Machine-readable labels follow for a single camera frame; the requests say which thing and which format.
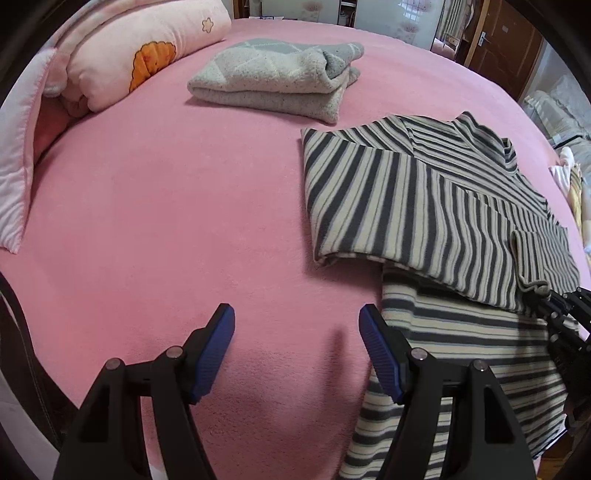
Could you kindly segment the grey white striped sweater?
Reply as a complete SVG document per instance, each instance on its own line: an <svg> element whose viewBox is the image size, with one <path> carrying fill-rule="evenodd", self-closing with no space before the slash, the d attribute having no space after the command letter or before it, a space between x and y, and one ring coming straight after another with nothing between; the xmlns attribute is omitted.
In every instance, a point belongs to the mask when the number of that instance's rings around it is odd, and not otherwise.
<svg viewBox="0 0 591 480"><path fill-rule="evenodd" d="M580 276L510 140L466 112L308 128L301 145L315 262L379 262L385 321L439 359L487 361L541 456L563 433L567 393L524 298Z"/></svg>

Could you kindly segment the pile of pastel clothes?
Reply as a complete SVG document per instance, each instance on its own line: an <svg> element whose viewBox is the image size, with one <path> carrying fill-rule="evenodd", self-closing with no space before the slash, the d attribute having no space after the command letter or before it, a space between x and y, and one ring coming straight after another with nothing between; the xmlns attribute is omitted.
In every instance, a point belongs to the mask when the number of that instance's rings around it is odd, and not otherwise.
<svg viewBox="0 0 591 480"><path fill-rule="evenodd" d="M567 200L582 240L587 264L590 264L590 183L584 179L581 166L568 146L560 149L557 163L548 170Z"/></svg>

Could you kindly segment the grey covered sofa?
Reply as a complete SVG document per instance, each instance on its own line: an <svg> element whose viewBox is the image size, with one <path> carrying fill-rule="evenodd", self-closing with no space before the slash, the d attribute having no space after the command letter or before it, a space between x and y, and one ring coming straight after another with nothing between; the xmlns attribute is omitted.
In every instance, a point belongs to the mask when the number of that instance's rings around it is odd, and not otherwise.
<svg viewBox="0 0 591 480"><path fill-rule="evenodd" d="M590 139L590 102L571 74L561 76L548 92L527 95L522 108L554 149Z"/></svg>

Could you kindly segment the pink bed blanket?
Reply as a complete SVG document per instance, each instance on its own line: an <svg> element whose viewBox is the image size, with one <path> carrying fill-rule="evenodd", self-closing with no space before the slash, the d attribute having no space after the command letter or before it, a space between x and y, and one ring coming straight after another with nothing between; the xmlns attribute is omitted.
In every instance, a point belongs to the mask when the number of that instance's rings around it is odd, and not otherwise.
<svg viewBox="0 0 591 480"><path fill-rule="evenodd" d="M75 403L112 357L150 360L222 302L235 336L195 422L221 479L332 479L370 372L360 307L377 263L315 265L304 208L308 119L194 100L221 50L176 61L78 121L42 158L22 246L1 270L35 352Z"/></svg>

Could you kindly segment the brown wooden door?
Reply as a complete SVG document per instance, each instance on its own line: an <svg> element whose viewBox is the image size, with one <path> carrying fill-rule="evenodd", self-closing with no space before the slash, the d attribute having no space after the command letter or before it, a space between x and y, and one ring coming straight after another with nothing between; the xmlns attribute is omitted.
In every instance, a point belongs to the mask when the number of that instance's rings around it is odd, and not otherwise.
<svg viewBox="0 0 591 480"><path fill-rule="evenodd" d="M518 101L542 40L540 32L508 1L484 1L465 66Z"/></svg>

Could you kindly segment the pink pillow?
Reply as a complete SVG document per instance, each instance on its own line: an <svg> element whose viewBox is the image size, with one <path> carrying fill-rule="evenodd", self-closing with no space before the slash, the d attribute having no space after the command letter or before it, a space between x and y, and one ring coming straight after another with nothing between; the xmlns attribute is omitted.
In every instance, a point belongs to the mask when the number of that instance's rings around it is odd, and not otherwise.
<svg viewBox="0 0 591 480"><path fill-rule="evenodd" d="M28 218L34 171L34 130L54 48L37 53L1 106L1 247L20 249Z"/></svg>

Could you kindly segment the floral sliding wardrobe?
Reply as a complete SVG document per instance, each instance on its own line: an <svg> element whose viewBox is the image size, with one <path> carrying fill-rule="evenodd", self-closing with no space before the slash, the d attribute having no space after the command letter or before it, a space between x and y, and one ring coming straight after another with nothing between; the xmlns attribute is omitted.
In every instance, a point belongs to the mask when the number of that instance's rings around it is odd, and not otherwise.
<svg viewBox="0 0 591 480"><path fill-rule="evenodd" d="M255 17L280 17L349 26L431 49L462 26L467 1L444 0L263 0L250 1Z"/></svg>

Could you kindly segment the folded grey knit sweater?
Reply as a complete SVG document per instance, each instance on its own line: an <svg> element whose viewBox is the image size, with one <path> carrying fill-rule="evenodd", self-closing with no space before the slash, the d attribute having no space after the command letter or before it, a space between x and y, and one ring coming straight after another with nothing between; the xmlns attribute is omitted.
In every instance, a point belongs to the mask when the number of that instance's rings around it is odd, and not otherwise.
<svg viewBox="0 0 591 480"><path fill-rule="evenodd" d="M297 44L256 38L215 54L187 82L194 98L303 116L335 125L346 88L361 74L358 42Z"/></svg>

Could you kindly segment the pink cartoon quilt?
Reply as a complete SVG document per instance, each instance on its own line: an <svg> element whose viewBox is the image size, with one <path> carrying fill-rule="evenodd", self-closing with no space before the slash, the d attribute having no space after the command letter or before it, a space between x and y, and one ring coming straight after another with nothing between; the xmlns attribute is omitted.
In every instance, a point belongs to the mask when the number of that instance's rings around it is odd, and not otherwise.
<svg viewBox="0 0 591 480"><path fill-rule="evenodd" d="M102 111L230 29L221 1L92 1L50 39L43 94Z"/></svg>

